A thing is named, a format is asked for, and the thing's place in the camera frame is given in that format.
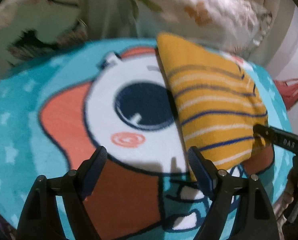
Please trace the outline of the person's right hand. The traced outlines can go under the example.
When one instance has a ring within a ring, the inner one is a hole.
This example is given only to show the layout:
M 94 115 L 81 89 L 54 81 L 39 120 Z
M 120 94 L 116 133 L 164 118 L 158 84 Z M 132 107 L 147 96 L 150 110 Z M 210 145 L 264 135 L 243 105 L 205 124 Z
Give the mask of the person's right hand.
M 298 181 L 293 168 L 288 174 L 288 182 L 282 193 L 280 205 L 276 213 L 278 228 L 281 229 L 286 221 L 293 223 L 298 216 Z

